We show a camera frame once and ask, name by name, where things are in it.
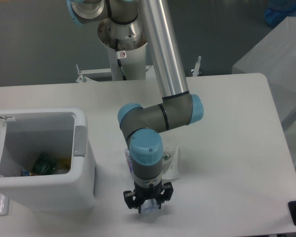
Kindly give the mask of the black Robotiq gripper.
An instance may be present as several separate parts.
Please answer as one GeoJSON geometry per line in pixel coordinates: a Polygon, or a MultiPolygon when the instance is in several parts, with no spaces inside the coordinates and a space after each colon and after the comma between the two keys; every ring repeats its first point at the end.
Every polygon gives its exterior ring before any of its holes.
{"type": "Polygon", "coordinates": [[[171,182],[162,184],[160,182],[153,188],[143,188],[137,183],[134,183],[134,191],[124,191],[123,197],[126,205],[129,209],[137,209],[138,213],[141,213],[142,200],[154,198],[157,201],[158,208],[161,209],[162,204],[165,201],[169,201],[174,192],[171,182]]]}

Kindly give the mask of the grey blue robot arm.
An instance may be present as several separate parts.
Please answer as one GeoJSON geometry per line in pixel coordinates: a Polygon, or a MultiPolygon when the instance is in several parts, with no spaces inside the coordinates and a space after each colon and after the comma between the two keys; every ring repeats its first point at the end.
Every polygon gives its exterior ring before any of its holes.
{"type": "Polygon", "coordinates": [[[160,209],[173,194],[162,181],[161,132],[195,123],[203,118],[199,96],[190,94],[168,3],[165,0],[69,0],[67,8],[79,25],[98,21],[102,42],[117,55],[123,79],[128,79],[122,52],[144,44],[151,48],[162,103],[143,108],[137,103],[118,111],[118,123],[132,158],[134,190],[123,193],[130,209],[160,209]]]}

